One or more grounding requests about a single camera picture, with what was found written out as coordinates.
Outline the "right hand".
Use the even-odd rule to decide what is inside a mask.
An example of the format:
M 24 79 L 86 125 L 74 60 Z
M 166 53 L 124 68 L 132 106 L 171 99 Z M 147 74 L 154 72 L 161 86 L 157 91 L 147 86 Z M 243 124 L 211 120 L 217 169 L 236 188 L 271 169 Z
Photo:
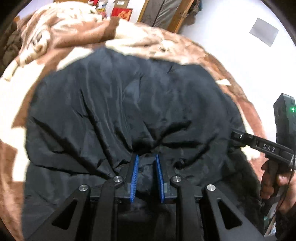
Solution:
M 270 174 L 268 173 L 268 162 L 266 161 L 262 167 L 264 171 L 261 180 L 260 197 L 262 199 L 269 199 L 273 193 L 273 182 L 271 181 Z M 293 213 L 293 207 L 295 206 L 295 171 L 287 172 L 277 175 L 277 185 L 280 187 L 288 187 L 285 198 L 282 198 L 277 210 L 282 214 Z

